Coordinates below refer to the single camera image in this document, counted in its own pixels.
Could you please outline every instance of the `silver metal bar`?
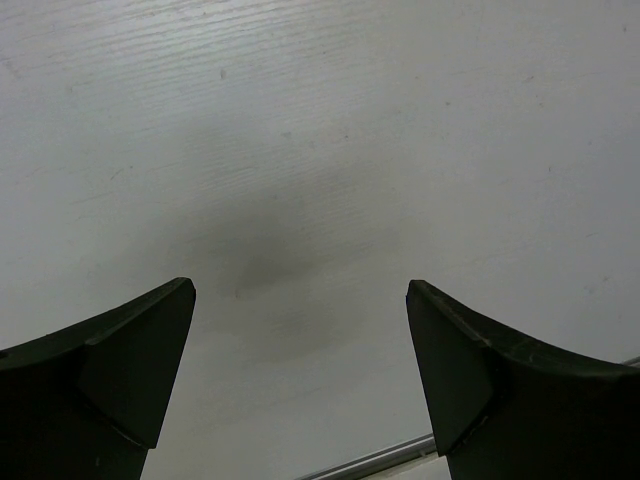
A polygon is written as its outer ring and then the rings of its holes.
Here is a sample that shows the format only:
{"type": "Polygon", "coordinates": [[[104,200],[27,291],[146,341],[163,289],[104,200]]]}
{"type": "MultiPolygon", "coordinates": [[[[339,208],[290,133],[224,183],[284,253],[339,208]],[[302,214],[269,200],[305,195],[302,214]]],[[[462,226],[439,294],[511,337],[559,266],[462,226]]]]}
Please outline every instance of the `silver metal bar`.
{"type": "MultiPolygon", "coordinates": [[[[622,363],[630,367],[640,368],[640,357],[635,357],[622,363]]],[[[298,480],[361,480],[435,452],[436,442],[433,434],[424,435],[344,465],[307,475],[298,480]]]]}

